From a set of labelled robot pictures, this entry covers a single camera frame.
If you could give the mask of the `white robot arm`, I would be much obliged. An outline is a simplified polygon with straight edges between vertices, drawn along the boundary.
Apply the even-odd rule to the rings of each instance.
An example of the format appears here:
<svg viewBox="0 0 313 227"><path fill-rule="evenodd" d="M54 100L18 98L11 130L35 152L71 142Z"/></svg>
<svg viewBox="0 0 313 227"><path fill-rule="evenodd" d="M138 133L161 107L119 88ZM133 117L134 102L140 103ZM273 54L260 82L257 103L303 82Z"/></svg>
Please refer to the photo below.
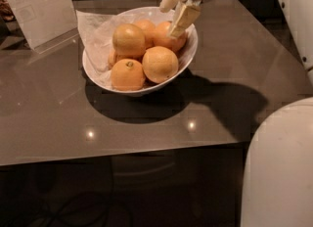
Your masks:
<svg viewBox="0 0 313 227"><path fill-rule="evenodd" d="M168 34L180 36L210 0L161 0L174 10ZM313 0L279 0L301 62L313 82ZM313 98L268 116L250 142L240 227L313 227Z"/></svg>

